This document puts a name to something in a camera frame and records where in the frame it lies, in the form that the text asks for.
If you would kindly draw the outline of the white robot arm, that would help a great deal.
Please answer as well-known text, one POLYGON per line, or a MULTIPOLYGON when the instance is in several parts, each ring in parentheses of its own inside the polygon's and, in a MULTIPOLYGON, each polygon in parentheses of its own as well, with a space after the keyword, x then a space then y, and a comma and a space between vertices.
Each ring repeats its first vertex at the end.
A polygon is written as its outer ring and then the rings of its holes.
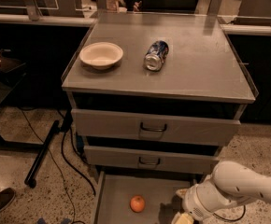
POLYGON ((261 200, 271 204, 271 176, 260 175, 234 161, 221 161, 209 179, 188 189, 178 189, 183 213, 177 212, 171 224, 193 224, 216 211, 261 200))

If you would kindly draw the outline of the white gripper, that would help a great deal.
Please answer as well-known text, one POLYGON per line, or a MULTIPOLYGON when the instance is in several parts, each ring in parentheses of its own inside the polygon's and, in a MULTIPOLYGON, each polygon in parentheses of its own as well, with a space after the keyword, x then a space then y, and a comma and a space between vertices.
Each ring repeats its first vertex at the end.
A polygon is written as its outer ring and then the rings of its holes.
POLYGON ((189 189, 178 189, 176 194, 183 199, 183 209, 192 217, 187 213, 177 212, 171 224, 193 224, 194 219, 202 221, 211 217, 216 211, 233 204, 211 180, 195 184, 189 189))

